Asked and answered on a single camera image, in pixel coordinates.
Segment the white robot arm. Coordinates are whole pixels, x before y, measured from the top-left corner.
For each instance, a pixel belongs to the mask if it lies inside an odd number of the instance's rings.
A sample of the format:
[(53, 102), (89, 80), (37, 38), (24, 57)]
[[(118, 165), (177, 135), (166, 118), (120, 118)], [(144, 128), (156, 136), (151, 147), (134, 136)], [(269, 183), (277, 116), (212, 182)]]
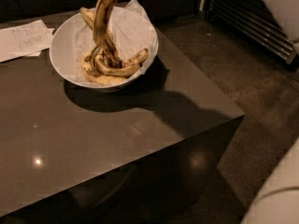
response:
[[(246, 113), (141, 163), (148, 178), (105, 224), (299, 224), (299, 88), (223, 21), (168, 36)], [(150, 176), (159, 172), (157, 179)]]

